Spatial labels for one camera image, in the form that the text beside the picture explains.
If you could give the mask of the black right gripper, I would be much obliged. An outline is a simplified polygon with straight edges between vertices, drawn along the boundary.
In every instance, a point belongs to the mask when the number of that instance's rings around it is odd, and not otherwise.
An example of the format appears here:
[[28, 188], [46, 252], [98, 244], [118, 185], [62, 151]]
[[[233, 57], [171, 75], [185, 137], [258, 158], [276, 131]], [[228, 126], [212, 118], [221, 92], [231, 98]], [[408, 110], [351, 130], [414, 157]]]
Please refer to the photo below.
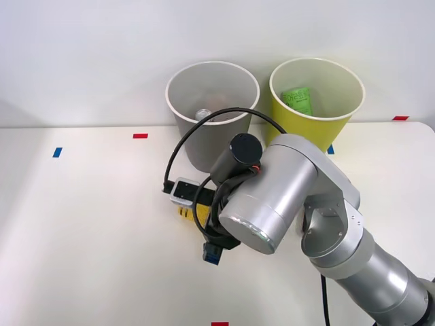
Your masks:
[[[203, 260], [216, 266], [219, 265], [224, 249], [231, 250], [241, 244], [218, 221], [218, 214], [228, 202], [227, 198], [226, 191], [220, 188], [213, 191], [207, 189], [205, 185], [199, 185], [196, 191], [196, 226], [205, 239]], [[198, 206], [200, 205], [208, 208], [204, 223], [201, 223], [198, 218]]]

